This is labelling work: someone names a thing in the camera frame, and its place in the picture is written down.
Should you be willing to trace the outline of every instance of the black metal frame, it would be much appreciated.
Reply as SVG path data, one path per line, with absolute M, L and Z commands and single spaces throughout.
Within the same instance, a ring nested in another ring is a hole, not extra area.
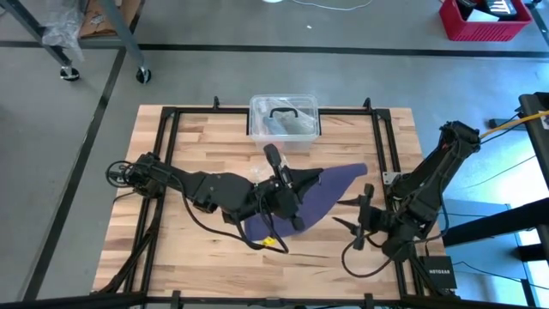
M 214 114 L 248 114 L 249 109 L 245 107 L 226 107 L 220 108 L 217 97 L 214 99 L 213 107 L 164 107 L 162 109 L 159 121 L 159 127 L 154 142 L 154 153 L 159 155 L 163 143 L 163 137 L 169 118 L 172 118 L 172 127 L 170 130 L 165 163 L 172 162 L 173 150 L 178 133 L 178 127 L 183 114 L 192 113 L 214 113 Z M 392 121 L 389 109 L 371 108 L 370 99 L 366 99 L 362 108 L 344 109 L 344 108 L 321 108 L 320 115 L 361 115 L 371 117 L 374 139 L 376 142 L 377 158 L 379 161 L 380 173 L 388 172 L 387 162 L 383 149 L 383 139 L 381 135 L 380 120 L 385 123 L 387 132 L 387 141 L 391 157 L 391 165 L 394 172 L 400 172 L 400 162 L 396 149 L 395 134 L 393 132 Z M 383 192 L 387 190 L 387 185 L 382 184 Z M 387 198 L 385 200 L 389 209 L 394 209 L 394 204 Z M 511 306 L 502 304 L 492 304 L 481 301 L 460 300 L 456 297 L 433 297 L 425 296 L 423 283 L 419 275 L 413 272 L 413 285 L 416 295 L 407 292 L 406 278 L 402 263 L 395 263 L 396 279 L 399 289 L 399 300 L 374 300 L 372 294 L 364 294 L 362 300 L 312 300 L 312 299 L 280 299 L 280 298 L 209 298 L 209 297 L 184 297 L 181 291 L 173 291 L 171 297 L 149 297 L 148 288 L 153 269 L 154 254 L 156 242 L 159 235 L 160 219 L 164 208 L 164 197 L 157 199 L 154 209 L 154 217 L 147 230 L 145 225 L 151 200 L 143 198 L 141 211 L 139 214 L 136 236 L 130 257 L 124 263 L 120 272 L 113 278 L 113 282 L 107 285 L 99 292 L 91 293 L 86 296 L 59 298 L 51 300 L 24 300 L 22 302 L 12 302 L 0 304 L 0 309 L 19 309 L 19 308 L 114 308 L 146 304 L 171 304 L 172 309 L 183 308 L 184 304 L 223 304 L 223 305 L 257 305 L 265 307 L 282 306 L 360 306 L 362 308 L 374 309 L 374 306 L 405 306 L 408 308 L 526 308 L 523 306 Z M 148 246 L 147 256 L 145 258 L 143 277 L 139 291 L 133 292 L 133 283 L 136 275 L 136 262 L 145 248 Z M 125 282 L 124 291 L 118 293 L 119 288 Z

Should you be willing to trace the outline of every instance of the wooden tabletop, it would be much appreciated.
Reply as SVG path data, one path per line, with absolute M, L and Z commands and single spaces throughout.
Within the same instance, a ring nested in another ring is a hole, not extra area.
M 140 107 L 127 161 L 135 161 L 140 154 L 153 149 L 161 109 L 162 106 Z M 412 111 L 407 108 L 390 110 L 401 168 L 403 172 L 409 172 L 422 161 Z M 168 123 L 161 158 L 166 152 L 170 127 Z M 384 144 L 387 144 L 384 126 L 381 127 Z M 264 154 L 245 135 L 245 129 L 245 115 L 184 114 L 179 123 L 172 164 L 188 172 L 230 172 L 258 181 L 260 179 L 254 169 L 270 170 Z M 371 118 L 322 116 L 322 132 L 309 154 L 286 155 L 290 167 L 336 167 L 365 162 L 368 174 L 357 178 L 343 198 L 355 198 L 362 193 L 365 183 L 371 183 L 375 186 L 372 205 L 384 209 Z M 387 146 L 385 154 L 390 163 Z M 118 195 L 125 192 L 128 190 L 120 190 Z M 114 204 L 94 290 L 104 287 L 129 256 L 141 200 L 141 197 L 132 195 Z M 151 203 L 148 218 L 152 217 L 153 209 L 154 203 Z M 337 215 L 356 222 L 358 211 L 358 208 L 336 204 L 315 226 L 300 235 L 286 238 L 290 253 L 284 255 L 264 250 L 252 251 L 235 239 L 202 230 L 191 221 L 181 196 L 169 189 L 149 295 L 170 296 L 172 290 L 181 290 L 182 295 L 187 297 L 358 300 L 364 298 L 364 293 L 371 293 L 377 300 L 397 300 L 399 293 L 393 264 L 378 275 L 365 279 L 354 278 L 341 267 L 341 250 L 353 236 L 331 217 Z M 195 214 L 209 227 L 236 233 L 235 226 L 223 223 L 219 212 L 207 215 L 195 211 Z M 437 233 L 439 230 L 435 227 L 431 234 Z M 382 243 L 386 238 L 386 233 L 373 237 L 377 243 Z M 433 255 L 444 254 L 442 240 L 430 242 L 429 249 Z M 418 245 L 418 250 L 423 251 L 423 246 Z M 349 251 L 347 265 L 355 273 L 367 273 L 386 259 L 380 249 L 366 243 L 363 251 Z M 137 269 L 136 288 L 140 286 L 143 260 Z M 413 279 L 408 262 L 404 269 L 407 288 L 412 293 Z

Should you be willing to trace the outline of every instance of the yellow cable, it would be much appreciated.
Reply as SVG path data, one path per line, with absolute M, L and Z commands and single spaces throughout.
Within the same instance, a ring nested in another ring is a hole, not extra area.
M 503 129 L 507 129 L 509 127 L 512 127 L 512 126 L 515 126 L 517 124 L 522 124 L 522 123 L 525 123 L 527 121 L 530 121 L 530 120 L 534 120 L 534 119 L 537 119 L 537 118 L 541 118 L 543 116 L 547 116 L 549 115 L 549 111 L 546 111 L 546 112 L 538 112 L 537 114 L 534 114 L 534 115 L 530 115 L 530 116 L 527 116 L 525 118 L 520 118 L 520 119 L 517 119 L 515 121 L 511 121 L 507 124 L 502 124 L 500 126 L 498 126 L 497 128 L 493 128 L 489 131 L 487 131 L 486 133 L 484 134 L 481 134 L 480 135 L 480 138 L 485 138 L 489 135 L 491 135 L 491 133 L 493 132 L 496 132 L 496 131 L 499 131 L 499 130 L 503 130 Z

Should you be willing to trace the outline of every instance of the red crate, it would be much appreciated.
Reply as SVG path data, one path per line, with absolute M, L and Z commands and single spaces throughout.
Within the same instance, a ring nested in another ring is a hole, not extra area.
M 455 0 L 444 1 L 440 11 L 448 39 L 458 41 L 509 41 L 532 22 L 530 12 L 522 0 L 511 0 L 515 5 L 516 21 L 464 21 Z

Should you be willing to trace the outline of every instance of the gray floor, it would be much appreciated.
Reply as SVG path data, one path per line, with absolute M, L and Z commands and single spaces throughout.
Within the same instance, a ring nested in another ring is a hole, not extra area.
M 39 10 L 37 2 L 27 3 L 33 11 Z M 146 2 L 136 30 L 140 42 L 547 49 L 535 25 L 506 44 L 450 42 L 436 15 L 436 0 L 374 0 L 367 9 L 347 13 L 289 2 L 267 5 L 259 0 L 162 3 Z M 398 13 L 397 4 L 405 6 L 404 12 L 416 14 Z M 0 17 L 0 40 L 27 39 L 17 27 L 6 30 L 9 18 Z M 0 253 L 0 301 L 21 296 L 115 54 L 85 51 L 86 62 L 77 65 L 83 78 L 69 84 L 57 79 L 58 67 L 44 51 L 0 48 L 4 72 L 0 75 L 0 164 L 6 171 L 0 233 L 9 235 L 0 240 L 0 246 L 8 248 Z M 124 158 L 140 104 L 211 105 L 219 95 L 222 104 L 236 105 L 247 103 L 254 94 L 308 93 L 323 106 L 358 106 L 369 96 L 374 106 L 412 107 L 421 147 L 427 154 L 445 121 L 460 119 L 483 131 L 487 119 L 510 117 L 520 94 L 549 86 L 549 63 L 542 60 L 190 51 L 147 51 L 145 56 L 154 74 L 147 86 L 136 83 L 135 63 L 128 57 L 124 60 L 40 297 L 89 292 L 115 194 L 103 173 L 109 163 Z M 500 189 L 503 182 L 512 184 L 520 177 L 516 171 L 497 181 L 463 188 L 532 153 L 523 133 L 512 132 L 487 143 L 464 164 L 446 197 L 523 202 Z M 538 173 L 537 178 L 522 177 L 521 185 L 539 188 L 539 171 L 535 165 L 532 168 L 529 175 Z M 470 299 L 524 301 L 495 294 L 492 279 L 483 276 L 463 274 L 458 280 L 468 287 L 460 294 Z M 513 282 L 502 284 L 513 286 Z

